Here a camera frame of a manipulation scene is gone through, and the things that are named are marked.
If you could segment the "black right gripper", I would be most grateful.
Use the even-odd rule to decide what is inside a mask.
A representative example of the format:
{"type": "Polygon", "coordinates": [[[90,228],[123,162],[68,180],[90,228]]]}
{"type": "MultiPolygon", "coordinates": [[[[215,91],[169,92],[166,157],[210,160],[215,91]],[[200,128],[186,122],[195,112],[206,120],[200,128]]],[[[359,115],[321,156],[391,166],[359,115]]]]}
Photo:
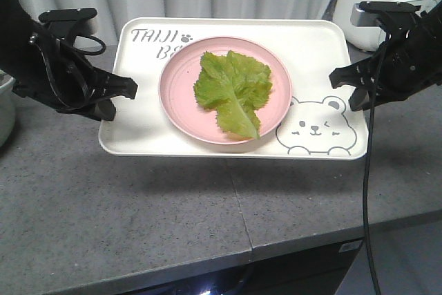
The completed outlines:
{"type": "Polygon", "coordinates": [[[400,31],[381,44],[373,57],[329,75],[333,89],[355,87],[349,98],[352,111],[367,111],[375,105],[406,100],[433,84],[441,84],[441,22],[422,21],[412,29],[400,31]],[[369,90],[365,88],[365,72],[369,90]],[[372,85],[377,83],[373,94],[372,85]]]}

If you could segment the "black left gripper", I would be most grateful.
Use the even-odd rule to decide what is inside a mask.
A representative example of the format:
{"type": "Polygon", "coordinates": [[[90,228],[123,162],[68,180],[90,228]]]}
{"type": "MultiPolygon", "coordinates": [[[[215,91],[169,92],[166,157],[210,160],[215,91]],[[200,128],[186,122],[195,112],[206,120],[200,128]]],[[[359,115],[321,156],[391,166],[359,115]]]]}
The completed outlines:
{"type": "Polygon", "coordinates": [[[101,48],[78,49],[74,38],[58,37],[43,26],[34,25],[12,70],[16,79],[14,92],[59,113],[84,114],[99,122],[113,121],[116,108],[111,98],[135,99],[138,85],[130,77],[92,66],[86,56],[102,54],[106,45],[91,35],[80,37],[96,41],[101,48]]]}

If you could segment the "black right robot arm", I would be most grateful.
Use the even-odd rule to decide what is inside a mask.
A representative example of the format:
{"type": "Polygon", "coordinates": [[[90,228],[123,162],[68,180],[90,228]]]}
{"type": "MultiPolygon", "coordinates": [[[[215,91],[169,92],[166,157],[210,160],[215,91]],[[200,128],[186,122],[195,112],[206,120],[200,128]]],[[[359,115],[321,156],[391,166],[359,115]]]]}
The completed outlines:
{"type": "Polygon", "coordinates": [[[332,88],[355,89],[349,98],[353,111],[404,101],[434,84],[441,84],[441,4],[429,12],[399,1],[362,1],[352,10],[351,23],[380,27],[386,34],[371,57],[336,68],[332,88]]]}

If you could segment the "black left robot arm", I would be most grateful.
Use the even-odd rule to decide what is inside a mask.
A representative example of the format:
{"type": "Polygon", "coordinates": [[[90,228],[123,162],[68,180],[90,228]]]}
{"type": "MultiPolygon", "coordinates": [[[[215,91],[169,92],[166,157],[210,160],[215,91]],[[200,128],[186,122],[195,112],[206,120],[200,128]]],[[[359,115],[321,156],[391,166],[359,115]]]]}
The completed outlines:
{"type": "Polygon", "coordinates": [[[106,50],[89,25],[96,16],[94,8],[77,8],[33,20],[19,0],[1,0],[1,69],[15,79],[13,93],[58,113],[114,120],[112,98],[134,99],[137,84],[87,60],[106,50]]]}

